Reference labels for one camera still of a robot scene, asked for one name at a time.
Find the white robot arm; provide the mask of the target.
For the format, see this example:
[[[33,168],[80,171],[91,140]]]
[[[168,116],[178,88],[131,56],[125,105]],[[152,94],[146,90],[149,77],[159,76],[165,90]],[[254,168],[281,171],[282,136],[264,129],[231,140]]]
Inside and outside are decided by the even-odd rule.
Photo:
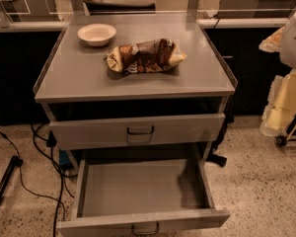
[[[296,116],[296,12],[284,27],[264,39],[259,49],[278,52],[280,61],[291,68],[287,75],[273,80],[260,125],[263,135],[284,135]]]

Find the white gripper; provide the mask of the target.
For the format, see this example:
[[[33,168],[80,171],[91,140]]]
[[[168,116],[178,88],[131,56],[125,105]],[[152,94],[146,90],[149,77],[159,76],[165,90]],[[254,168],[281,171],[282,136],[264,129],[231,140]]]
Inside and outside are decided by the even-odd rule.
[[[259,44],[265,52],[279,52],[284,28],[280,28]],[[266,136],[283,135],[296,116],[296,69],[286,76],[276,75],[267,97],[260,132]]]

